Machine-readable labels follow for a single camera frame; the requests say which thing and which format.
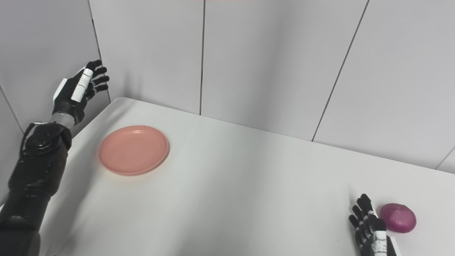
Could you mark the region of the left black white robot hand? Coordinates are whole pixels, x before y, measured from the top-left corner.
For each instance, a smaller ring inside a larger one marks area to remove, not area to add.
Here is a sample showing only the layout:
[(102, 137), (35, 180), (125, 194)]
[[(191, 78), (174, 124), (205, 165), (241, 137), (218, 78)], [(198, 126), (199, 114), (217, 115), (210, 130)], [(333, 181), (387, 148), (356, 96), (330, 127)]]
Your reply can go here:
[(100, 92), (107, 91), (109, 76), (102, 61), (93, 60), (75, 76), (62, 79), (53, 96), (52, 123), (68, 129), (82, 122), (87, 103)]

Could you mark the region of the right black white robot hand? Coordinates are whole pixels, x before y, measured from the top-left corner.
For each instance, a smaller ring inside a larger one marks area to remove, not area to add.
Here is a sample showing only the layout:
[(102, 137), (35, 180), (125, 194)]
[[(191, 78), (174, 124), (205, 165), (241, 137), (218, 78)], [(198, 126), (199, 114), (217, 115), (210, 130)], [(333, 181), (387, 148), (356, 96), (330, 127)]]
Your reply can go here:
[(354, 228), (354, 238), (360, 256), (401, 256), (395, 237), (387, 235), (386, 225), (363, 193), (352, 206), (348, 217)]

